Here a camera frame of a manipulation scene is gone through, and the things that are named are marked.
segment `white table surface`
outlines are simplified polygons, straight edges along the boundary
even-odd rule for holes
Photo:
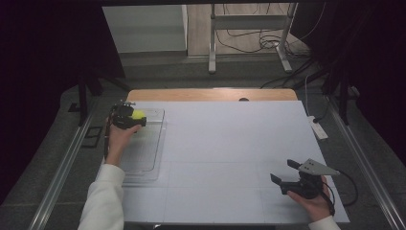
[[[287,159],[325,164],[303,105],[291,102],[137,102],[164,108],[159,177],[124,186],[124,220],[148,224],[292,224],[305,210],[270,173],[298,181]],[[349,222],[331,177],[337,222]]]

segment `wooden table edge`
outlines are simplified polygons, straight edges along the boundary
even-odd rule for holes
[[[249,101],[297,101],[292,89],[135,89],[128,93],[129,102],[235,102]]]

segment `yellow ball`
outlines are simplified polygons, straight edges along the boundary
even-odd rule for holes
[[[131,118],[134,119],[134,120],[137,120],[137,119],[142,119],[145,116],[146,116],[146,114],[144,113],[143,110],[135,110],[134,109],[134,111],[132,112]]]

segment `power strip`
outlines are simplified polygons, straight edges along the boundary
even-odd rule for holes
[[[310,123],[311,128],[313,128],[314,135],[316,135],[318,140],[325,140],[328,138],[327,134],[325,133],[325,130],[320,126],[318,123],[314,123],[314,116],[308,116],[307,117],[308,122]]]

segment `metal rail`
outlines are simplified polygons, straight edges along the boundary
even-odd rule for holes
[[[383,186],[381,180],[379,179],[378,175],[373,169],[373,166],[368,160],[368,157],[363,151],[361,145],[357,142],[355,135],[351,131],[351,128],[349,126],[346,126],[344,122],[341,120],[340,115],[337,112],[338,110],[337,103],[334,100],[331,100],[329,102],[332,105],[329,108],[329,110],[333,115],[336,124],[340,128],[340,131],[342,132],[344,139],[346,140],[348,146],[350,147],[350,150],[355,158],[356,163],[361,169],[362,174],[364,174],[364,177],[366,178],[368,184],[370,185],[370,188],[373,194],[375,195],[375,198],[378,201],[392,229],[406,230],[405,223],[402,217],[400,216],[394,204],[394,201],[392,200],[388,191]]]
[[[63,184],[65,183],[66,177],[68,176],[72,164],[75,161],[81,142],[86,135],[86,130],[90,126],[98,101],[99,98],[95,98],[90,102],[90,111],[87,119],[75,133],[74,139],[68,150],[66,151],[65,156],[61,160],[60,165],[56,170],[56,174],[51,181],[51,184],[48,187],[45,196],[42,198],[42,201],[39,204],[38,209],[36,210],[36,213],[28,229],[40,230],[45,228],[45,225],[47,224],[48,219],[54,209],[56,200],[59,197],[60,191],[62,190]]]

